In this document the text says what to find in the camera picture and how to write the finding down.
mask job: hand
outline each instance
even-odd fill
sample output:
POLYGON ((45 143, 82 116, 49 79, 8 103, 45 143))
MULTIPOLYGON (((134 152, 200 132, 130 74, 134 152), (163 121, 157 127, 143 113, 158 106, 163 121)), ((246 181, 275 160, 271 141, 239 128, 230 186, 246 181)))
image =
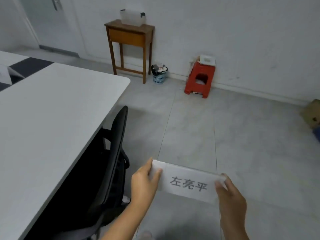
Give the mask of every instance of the hand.
POLYGON ((147 211, 155 197, 162 169, 149 179, 149 172, 152 166, 152 158, 145 165, 136 171, 131 178, 131 203, 141 210, 147 211))
POLYGON ((245 218, 247 211, 246 199, 242 196, 231 179, 226 175, 226 187, 218 181, 215 182, 219 197, 219 208, 221 214, 221 228, 226 240, 249 239, 245 229, 245 218))

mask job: black printed character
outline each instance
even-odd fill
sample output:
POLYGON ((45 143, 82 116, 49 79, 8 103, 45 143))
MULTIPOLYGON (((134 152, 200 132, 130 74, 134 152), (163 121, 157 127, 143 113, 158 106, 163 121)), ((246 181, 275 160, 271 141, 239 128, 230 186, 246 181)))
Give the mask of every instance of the black printed character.
POLYGON ((182 180, 182 179, 178 177, 172 177, 172 178, 173 180, 170 182, 170 184, 181 187, 181 185, 178 185, 178 183, 181 183, 181 181, 178 181, 178 180, 182 180))
POLYGON ((199 188, 199 191, 201 191, 206 190, 206 186, 207 184, 198 182, 198 186, 196 186, 196 188, 199 188))
POLYGON ((190 190, 193 190, 193 187, 194 187, 194 185, 193 185, 193 183, 195 182, 195 181, 192 181, 191 179, 185 179, 185 183, 183 183, 184 184, 184 188, 186 188, 186 187, 188 187, 188 189, 190 189, 190 190))

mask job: door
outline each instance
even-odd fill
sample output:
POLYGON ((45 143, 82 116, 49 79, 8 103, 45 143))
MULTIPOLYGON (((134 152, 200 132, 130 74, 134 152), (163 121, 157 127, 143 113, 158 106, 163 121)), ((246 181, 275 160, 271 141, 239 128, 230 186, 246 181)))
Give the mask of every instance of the door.
POLYGON ((78 52, 60 0, 20 0, 36 33, 39 45, 78 52))

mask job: finger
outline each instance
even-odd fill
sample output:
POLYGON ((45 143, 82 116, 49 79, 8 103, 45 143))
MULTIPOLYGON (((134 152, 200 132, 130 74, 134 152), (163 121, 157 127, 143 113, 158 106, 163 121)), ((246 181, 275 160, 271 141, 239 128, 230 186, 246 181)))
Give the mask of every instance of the finger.
POLYGON ((218 194, 219 201, 222 201, 222 199, 226 197, 229 193, 219 181, 215 181, 214 185, 218 194))
POLYGON ((224 181, 224 183, 225 183, 226 188, 228 189, 228 191, 232 195, 238 195, 240 192, 239 192, 238 188, 233 184, 233 182, 231 181, 229 176, 226 175, 225 173, 222 173, 222 175, 226 177, 226 180, 224 181))
POLYGON ((154 176, 153 176, 153 178, 152 178, 152 180, 151 180, 152 184, 158 186, 158 183, 159 183, 159 180, 160 180, 160 177, 161 177, 161 173, 162 173, 162 169, 159 168, 159 169, 155 172, 155 174, 154 174, 154 176))
POLYGON ((151 170, 152 166, 152 157, 149 158, 149 160, 141 167, 141 171, 148 174, 151 170))

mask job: stool hole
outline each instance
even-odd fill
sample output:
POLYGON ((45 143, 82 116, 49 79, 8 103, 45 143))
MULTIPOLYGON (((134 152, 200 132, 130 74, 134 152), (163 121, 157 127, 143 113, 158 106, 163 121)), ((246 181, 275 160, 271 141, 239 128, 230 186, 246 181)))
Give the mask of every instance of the stool hole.
POLYGON ((203 74, 203 73, 199 73, 196 77, 195 77, 195 82, 198 84, 207 84, 208 81, 208 75, 207 74, 203 74))

